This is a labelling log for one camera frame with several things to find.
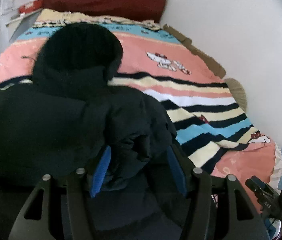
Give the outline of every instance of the jacket hood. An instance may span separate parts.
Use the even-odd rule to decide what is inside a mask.
[[[85,99],[86,91],[107,86],[117,72],[123,49],[108,29],[89,23],[67,25],[38,54],[33,83],[40,92]]]

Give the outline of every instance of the metal screw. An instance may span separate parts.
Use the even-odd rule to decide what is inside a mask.
[[[193,172],[194,172],[195,174],[201,174],[201,173],[202,173],[202,169],[201,169],[201,168],[198,168],[198,167],[195,167],[195,168],[193,169]]]
[[[230,181],[235,181],[237,178],[234,176],[234,175],[232,175],[232,174],[229,174],[228,175],[228,180],[230,180]]]
[[[43,179],[44,181],[48,181],[48,180],[51,179],[51,176],[50,176],[50,174],[45,174],[45,175],[43,175],[42,179]]]
[[[78,169],[76,170],[76,173],[77,173],[78,175],[82,175],[82,174],[85,173],[85,169],[84,169],[84,168],[78,168]]]

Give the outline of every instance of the cartoon character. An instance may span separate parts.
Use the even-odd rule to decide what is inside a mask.
[[[186,74],[186,75],[190,75],[191,71],[188,71],[181,63],[180,61],[173,61],[174,64],[177,65],[177,67],[182,71],[182,73]]]
[[[177,71],[177,69],[173,66],[171,66],[171,60],[168,60],[167,57],[163,54],[159,53],[146,53],[149,59],[155,61],[158,63],[158,67],[163,68],[163,69],[168,69],[170,71]]]
[[[204,115],[202,114],[199,119],[207,124],[210,124],[209,121],[204,117]]]
[[[249,143],[254,142],[270,143],[270,138],[266,135],[262,135],[261,133],[256,132],[251,134],[251,139],[249,140]]]

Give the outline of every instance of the blue stripe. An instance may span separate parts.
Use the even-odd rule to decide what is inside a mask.
[[[209,124],[205,123],[203,125],[190,125],[185,129],[181,129],[177,131],[177,141],[180,144],[186,143],[191,139],[199,136],[202,133],[210,133],[212,135],[223,135],[225,138],[228,138],[238,132],[240,129],[249,127],[252,123],[249,118],[242,120],[241,122],[232,124],[228,127],[224,128],[213,128]]]
[[[107,28],[111,32],[131,33],[141,37],[180,44],[180,42],[174,36],[172,36],[170,33],[164,30],[151,31],[139,25],[122,25],[122,24],[105,24],[105,23],[99,25]],[[50,37],[60,28],[62,27],[30,28],[27,31],[25,31],[23,34],[21,34],[17,38],[17,40],[28,40],[34,38]]]

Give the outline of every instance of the brown cardboard box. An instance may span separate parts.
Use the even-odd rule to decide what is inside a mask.
[[[190,38],[184,36],[182,33],[178,32],[177,30],[168,25],[164,25],[163,30],[173,35],[178,41],[182,43],[183,46],[190,50],[193,55],[199,56],[208,66],[208,68],[214,73],[214,75],[220,78],[224,78],[226,74],[225,69],[218,62],[216,62],[214,58],[210,57],[203,51],[193,46],[192,40]]]

